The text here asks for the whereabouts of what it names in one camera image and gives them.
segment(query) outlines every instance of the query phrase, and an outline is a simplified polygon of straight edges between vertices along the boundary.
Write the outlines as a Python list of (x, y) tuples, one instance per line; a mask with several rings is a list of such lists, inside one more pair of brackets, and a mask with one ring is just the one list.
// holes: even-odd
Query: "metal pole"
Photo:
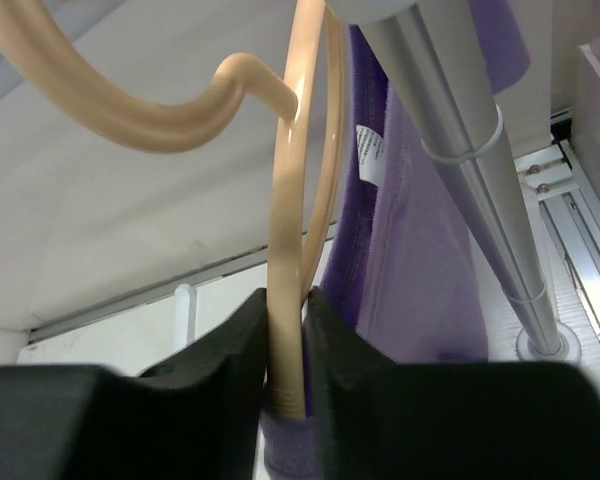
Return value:
[(427, 0), (360, 28), (535, 350), (552, 357), (561, 336), (472, 25), (466, 0)]

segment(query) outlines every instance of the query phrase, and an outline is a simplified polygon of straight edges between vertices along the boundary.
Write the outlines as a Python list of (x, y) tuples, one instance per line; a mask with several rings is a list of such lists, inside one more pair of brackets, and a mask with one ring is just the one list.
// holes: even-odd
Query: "pole base flange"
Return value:
[(543, 355), (536, 350), (527, 332), (522, 329), (516, 340), (516, 353), (523, 362), (550, 360), (579, 365), (582, 360), (582, 346), (576, 333), (564, 323), (558, 322), (560, 350), (554, 355)]

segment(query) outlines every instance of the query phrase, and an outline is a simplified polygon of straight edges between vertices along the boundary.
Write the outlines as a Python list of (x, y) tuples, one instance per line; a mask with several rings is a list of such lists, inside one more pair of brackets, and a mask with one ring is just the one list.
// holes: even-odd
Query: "white tag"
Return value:
[(380, 186), (384, 172), (384, 140), (368, 127), (356, 125), (360, 180)]

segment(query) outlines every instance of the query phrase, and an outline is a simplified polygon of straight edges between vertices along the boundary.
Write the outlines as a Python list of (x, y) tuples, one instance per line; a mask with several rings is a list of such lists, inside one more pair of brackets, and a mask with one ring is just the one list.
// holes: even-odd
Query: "purple towel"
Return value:
[[(529, 58), (506, 0), (470, 4), (499, 92), (524, 75)], [(349, 34), (353, 125), (384, 138), (386, 163), (376, 187), (360, 180), (352, 149), (344, 210), (321, 287), (349, 327), (397, 362), (484, 361), (487, 338), (466, 224), (360, 30), (351, 27)], [(318, 478), (311, 419), (283, 419), (265, 409), (261, 426), (273, 479)]]

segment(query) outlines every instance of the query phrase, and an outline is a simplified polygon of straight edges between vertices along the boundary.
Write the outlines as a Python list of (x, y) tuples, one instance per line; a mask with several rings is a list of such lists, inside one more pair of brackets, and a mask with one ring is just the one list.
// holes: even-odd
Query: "beige plastic hanger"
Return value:
[(315, 276), (333, 212), (344, 130), (345, 51), (342, 26), (326, 13), (329, 85), (323, 164), (302, 248), (309, 110), (326, 7), (298, 0), (284, 82), (252, 55), (231, 55), (209, 88), (181, 105), (133, 97), (107, 81), (57, 27), (42, 0), (0, 0), (0, 50), (51, 101), (90, 130), (139, 150), (175, 153), (222, 132), (247, 93), (280, 117), (273, 168), (267, 279), (272, 406), (305, 416), (300, 305)]

